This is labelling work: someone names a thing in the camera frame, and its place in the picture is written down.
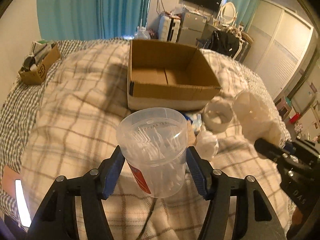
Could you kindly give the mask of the right hand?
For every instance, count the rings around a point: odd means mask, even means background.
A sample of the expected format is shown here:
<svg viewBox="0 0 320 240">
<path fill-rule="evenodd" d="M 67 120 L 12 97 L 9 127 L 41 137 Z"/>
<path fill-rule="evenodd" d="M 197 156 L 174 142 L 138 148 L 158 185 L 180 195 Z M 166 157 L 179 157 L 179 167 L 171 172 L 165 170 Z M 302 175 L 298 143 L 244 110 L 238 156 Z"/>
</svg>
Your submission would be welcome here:
<svg viewBox="0 0 320 240">
<path fill-rule="evenodd" d="M 295 208 L 292 218 L 291 218 L 291 225 L 290 227 L 300 226 L 300 224 L 304 223 L 304 217 L 298 207 Z"/>
</svg>

